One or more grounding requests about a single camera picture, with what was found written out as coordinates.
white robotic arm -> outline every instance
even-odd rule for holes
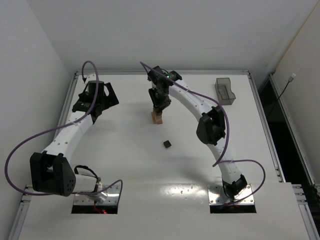
[[[100,81],[92,111],[79,121],[93,103],[96,84],[95,80],[89,81],[84,91],[79,94],[79,100],[74,104],[67,121],[74,124],[63,128],[41,153],[35,152],[31,156],[32,187],[35,191],[66,197],[71,193],[97,191],[100,183],[98,176],[77,174],[70,166],[72,154],[82,136],[95,123],[102,111],[119,103],[111,84]],[[108,89],[108,96],[105,94],[105,87]]]
[[[153,103],[152,118],[154,123],[162,123],[162,111],[171,103],[169,96],[176,98],[182,103],[198,121],[196,134],[198,138],[208,146],[214,158],[220,158],[225,144],[225,120],[220,108],[213,107],[211,104],[200,99],[198,96],[183,90],[188,86],[182,77],[175,71],[163,73],[159,66],[148,72],[148,80],[152,82],[152,88],[149,89],[149,95]],[[233,157],[227,149],[222,161],[232,161]],[[225,193],[231,199],[247,186],[247,181],[237,168],[234,162],[223,162],[219,164],[221,170],[222,183]]]

gray wall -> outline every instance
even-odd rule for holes
[[[57,125],[71,75],[26,0],[1,1],[0,29],[0,239],[7,239],[21,194],[5,179],[5,160],[22,140]],[[31,183],[31,154],[52,137],[34,139],[13,155],[9,174],[19,187]]]
[[[275,72],[282,91],[289,76],[296,78],[282,95],[301,138],[315,179],[320,183],[320,4],[316,6]]]
[[[258,85],[318,0],[27,0],[62,61],[249,69]]]

white table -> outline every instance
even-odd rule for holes
[[[274,153],[248,75],[181,75],[192,90],[215,99],[216,78],[231,79],[236,100],[225,106],[229,149],[234,159],[257,160],[266,171],[265,184],[254,195],[257,213],[210,214],[207,185],[221,181],[221,173],[211,167],[214,157],[196,136],[193,115],[171,98],[163,124],[153,124],[146,75],[104,74],[100,80],[111,82],[120,103],[104,111],[87,131],[71,165],[89,166],[106,184],[123,179],[118,214],[71,214],[73,196],[33,197],[19,239],[309,239],[291,184],[279,182],[276,175]],[[74,94],[69,91],[72,101],[67,99],[66,113],[84,87],[79,78]],[[164,148],[166,140],[170,148]],[[262,180],[259,166],[239,163],[238,167],[255,189]],[[198,190],[181,193],[172,187],[178,184]]]

purple cable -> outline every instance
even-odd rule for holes
[[[211,100],[213,101],[215,104],[217,104],[222,112],[223,112],[223,115],[224,115],[224,118],[225,118],[225,123],[226,123],[226,137],[225,137],[225,145],[224,145],[224,149],[220,155],[220,157],[218,158],[218,160],[213,164],[213,167],[217,166],[219,163],[221,163],[221,160],[222,158],[224,157],[226,151],[227,151],[227,148],[228,148],[228,144],[229,144],[229,135],[230,135],[230,125],[229,125],[229,119],[228,119],[228,116],[227,116],[227,113],[224,109],[224,107],[220,104],[220,102],[218,102],[217,100],[213,99],[212,97],[209,97],[209,96],[206,96],[206,95],[203,95],[201,93],[198,93],[198,92],[195,92],[195,91],[192,91],[192,90],[189,90],[187,88],[185,88],[184,86],[181,86],[180,84],[176,83],[175,81],[173,81],[172,79],[168,78],[166,75],[164,75],[163,73],[161,72],[158,72],[156,70],[154,70],[152,67],[148,66],[147,64],[143,63],[142,61],[140,62],[140,64],[143,66],[144,70],[146,71],[146,74],[148,74],[148,69],[150,69],[152,72],[154,73],[157,73],[159,75],[161,75],[162,77],[165,77],[166,79],[170,80],[174,85],[176,85],[177,87],[181,88],[182,90],[184,91],[188,91],[188,93],[191,93],[191,94],[194,94],[194,95],[198,95],[202,98],[205,98],[205,99],[208,99],[208,100]]]
[[[33,193],[33,192],[28,192],[28,191],[24,191],[20,188],[18,188],[12,181],[11,179],[9,178],[9,174],[8,174],[8,166],[9,166],[9,161],[12,157],[12,155],[15,153],[15,151],[20,148],[23,144],[29,142],[30,140],[36,138],[36,137],[39,137],[41,135],[44,135],[44,134],[47,134],[47,133],[50,133],[50,132],[53,132],[53,131],[56,131],[56,130],[59,130],[59,129],[63,129],[63,128],[66,128],[66,127],[69,127],[75,123],[78,123],[80,122],[81,120],[83,120],[86,116],[88,116],[92,109],[94,108],[95,106],[95,103],[96,103],[96,100],[97,100],[97,96],[98,96],[98,89],[99,89],[99,75],[98,75],[98,70],[97,70],[97,67],[96,65],[92,62],[92,61],[85,61],[82,65],[82,69],[81,69],[81,74],[82,74],[82,78],[84,79],[84,69],[85,69],[85,66],[86,64],[91,64],[93,66],[93,69],[94,69],[94,72],[95,72],[95,75],[96,75],[96,85],[95,85],[95,92],[94,92],[94,96],[93,96],[93,101],[92,101],[92,104],[90,106],[90,108],[88,109],[88,111],[82,116],[80,117],[79,119],[75,120],[74,122],[70,122],[68,124],[65,124],[65,125],[61,125],[61,126],[57,126],[57,127],[54,127],[54,128],[51,128],[49,130],[46,130],[46,131],[42,131],[38,134],[35,134],[29,138],[27,138],[26,140],[20,142],[9,154],[9,156],[7,157],[6,161],[5,161],[5,165],[4,165],[4,175],[5,175],[5,179],[7,180],[7,182],[10,184],[11,187],[13,187],[15,190],[17,190],[18,192],[22,193],[22,194],[28,194],[28,195],[31,195],[31,196],[48,196],[48,195],[51,195],[51,194],[48,194],[48,193]],[[114,182],[113,184],[111,184],[110,186],[106,187],[105,189],[108,189],[109,187],[112,187],[114,184],[118,183],[118,182],[121,182],[121,190],[120,190],[120,193],[122,191],[122,180],[117,180],[116,182]],[[105,190],[102,190],[102,191],[99,191],[99,192],[90,192],[90,193],[81,193],[82,195],[94,195],[94,194],[98,194],[98,193],[101,193]]]
[[[245,196],[245,197],[243,197],[243,198],[241,198],[241,199],[238,199],[238,200],[236,200],[236,201],[231,201],[231,202],[225,203],[225,204],[221,205],[221,208],[226,207],[226,206],[229,206],[229,205],[234,205],[234,204],[239,203],[239,202],[241,202],[242,200],[246,199],[247,197],[250,197],[251,195],[253,195],[253,194],[255,194],[256,192],[258,192],[259,189],[262,187],[262,185],[263,185],[263,184],[265,183],[265,181],[266,181],[266,170],[265,170],[265,168],[261,165],[260,162],[258,162],[258,161],[256,161],[256,160],[251,160],[251,159],[244,159],[244,160],[233,160],[233,161],[221,161],[220,163],[222,164],[222,163],[229,163],[229,162],[236,162],[236,163],[251,162],[251,163],[256,163],[256,164],[258,164],[258,165],[261,167],[261,169],[262,169],[263,179],[262,179],[260,185],[256,188],[256,190],[254,190],[254,191],[253,191],[252,193],[250,193],[248,196]]]

